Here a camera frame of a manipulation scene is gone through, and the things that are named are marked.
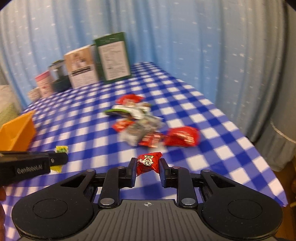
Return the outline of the person's left hand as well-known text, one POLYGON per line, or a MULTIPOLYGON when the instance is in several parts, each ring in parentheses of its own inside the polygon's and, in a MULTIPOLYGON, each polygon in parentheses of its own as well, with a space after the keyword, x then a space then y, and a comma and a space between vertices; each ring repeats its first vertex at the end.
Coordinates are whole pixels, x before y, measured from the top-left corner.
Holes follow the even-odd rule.
MULTIPOLYGON (((5 201, 6 200, 6 192, 3 188, 3 186, 0 187, 0 201, 5 201)), ((5 240, 5 227, 4 227, 4 222, 5 222, 5 212, 2 203, 0 204, 0 240, 4 241, 5 240)))

